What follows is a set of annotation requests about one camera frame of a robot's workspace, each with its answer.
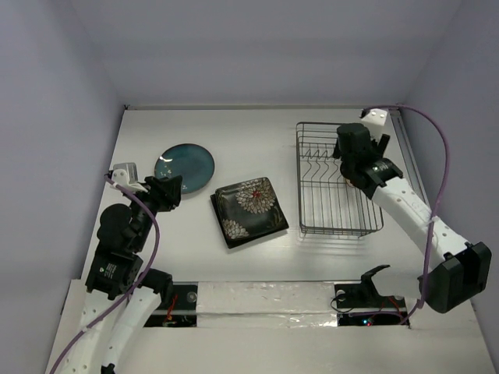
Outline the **round tan bird plate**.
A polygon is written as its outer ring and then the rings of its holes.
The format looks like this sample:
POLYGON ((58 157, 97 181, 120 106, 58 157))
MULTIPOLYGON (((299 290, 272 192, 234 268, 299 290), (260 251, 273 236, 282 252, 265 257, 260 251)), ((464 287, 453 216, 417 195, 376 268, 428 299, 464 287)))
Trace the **round tan bird plate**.
POLYGON ((345 183, 352 188, 356 188, 356 186, 347 178, 345 179, 345 183))

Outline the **round teal blue plate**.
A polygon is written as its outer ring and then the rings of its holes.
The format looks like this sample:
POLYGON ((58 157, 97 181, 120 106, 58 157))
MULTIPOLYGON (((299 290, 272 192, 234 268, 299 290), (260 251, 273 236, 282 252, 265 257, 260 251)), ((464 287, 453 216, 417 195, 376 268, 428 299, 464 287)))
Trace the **round teal blue plate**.
POLYGON ((212 154, 203 146, 183 143, 167 149, 154 165, 156 178, 182 177, 182 193, 201 190, 212 179, 215 162, 212 154))

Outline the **square green glazed plate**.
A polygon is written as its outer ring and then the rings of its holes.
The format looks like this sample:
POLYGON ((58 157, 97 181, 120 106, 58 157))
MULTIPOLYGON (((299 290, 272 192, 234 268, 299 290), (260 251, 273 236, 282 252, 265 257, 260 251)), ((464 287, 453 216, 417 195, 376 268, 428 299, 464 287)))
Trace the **square green glazed plate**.
POLYGON ((243 208, 236 208, 235 205, 239 204, 230 199, 228 203, 223 203, 224 196, 217 193, 210 198, 222 237, 229 249, 289 228, 279 204, 263 213, 249 213, 243 208))

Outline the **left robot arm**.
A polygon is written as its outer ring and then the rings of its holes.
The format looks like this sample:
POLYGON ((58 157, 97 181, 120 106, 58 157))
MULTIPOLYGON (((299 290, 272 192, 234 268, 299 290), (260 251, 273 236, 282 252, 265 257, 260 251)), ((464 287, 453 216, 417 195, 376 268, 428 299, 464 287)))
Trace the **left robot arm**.
POLYGON ((152 312, 173 299, 172 275, 152 267, 161 237, 157 214, 181 202, 182 178, 147 177, 134 164, 104 177, 130 203, 101 214, 98 244, 85 281, 79 330, 55 359, 52 373, 120 373, 152 312))

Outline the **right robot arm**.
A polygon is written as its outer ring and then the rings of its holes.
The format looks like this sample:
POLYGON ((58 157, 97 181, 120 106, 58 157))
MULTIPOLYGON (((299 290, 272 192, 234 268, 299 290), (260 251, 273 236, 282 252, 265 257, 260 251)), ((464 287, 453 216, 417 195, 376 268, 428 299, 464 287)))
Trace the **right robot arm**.
POLYGON ((418 279, 425 303, 444 314, 482 292, 492 252, 483 242, 469 242, 432 216, 402 171, 384 157, 390 137, 382 135, 376 141, 360 123, 340 125, 336 133, 333 157, 341 162, 341 175, 388 213, 429 256, 428 269, 418 279))

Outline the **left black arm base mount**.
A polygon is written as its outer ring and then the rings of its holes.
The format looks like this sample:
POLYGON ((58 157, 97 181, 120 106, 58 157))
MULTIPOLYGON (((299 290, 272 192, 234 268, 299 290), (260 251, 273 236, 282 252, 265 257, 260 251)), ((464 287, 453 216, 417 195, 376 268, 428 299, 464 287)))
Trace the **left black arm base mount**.
POLYGON ((198 283, 174 283, 169 304, 152 312, 145 327, 196 327, 198 283))

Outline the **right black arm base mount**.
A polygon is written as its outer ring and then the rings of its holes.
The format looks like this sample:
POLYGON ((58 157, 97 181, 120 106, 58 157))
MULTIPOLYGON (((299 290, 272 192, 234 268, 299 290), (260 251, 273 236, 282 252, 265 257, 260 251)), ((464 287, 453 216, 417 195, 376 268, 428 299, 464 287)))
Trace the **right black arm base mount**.
POLYGON ((379 265, 368 270, 357 281, 336 283, 330 307, 336 312, 338 326, 396 326, 410 324, 404 298, 380 295, 373 276, 387 269, 379 265))

